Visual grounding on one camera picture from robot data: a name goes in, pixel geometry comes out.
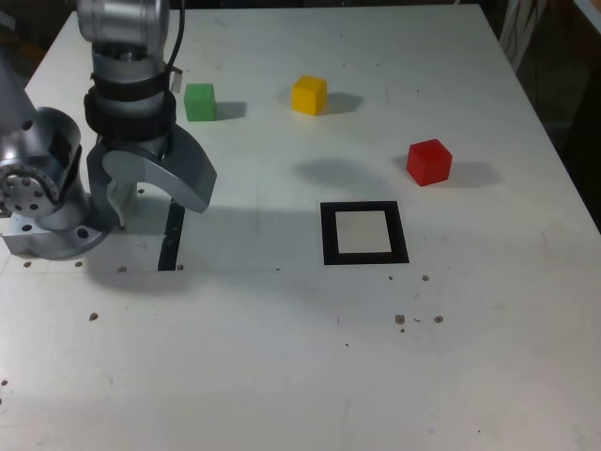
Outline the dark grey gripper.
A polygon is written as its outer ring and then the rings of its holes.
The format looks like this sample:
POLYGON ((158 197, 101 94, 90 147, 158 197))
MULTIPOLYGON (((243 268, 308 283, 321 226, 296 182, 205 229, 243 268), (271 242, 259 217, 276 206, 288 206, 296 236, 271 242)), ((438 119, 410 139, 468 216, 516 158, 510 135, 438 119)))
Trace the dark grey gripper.
POLYGON ((101 128, 86 158, 91 199, 109 229, 127 227, 137 182, 154 185, 181 207, 205 211, 217 173, 184 129, 101 128))

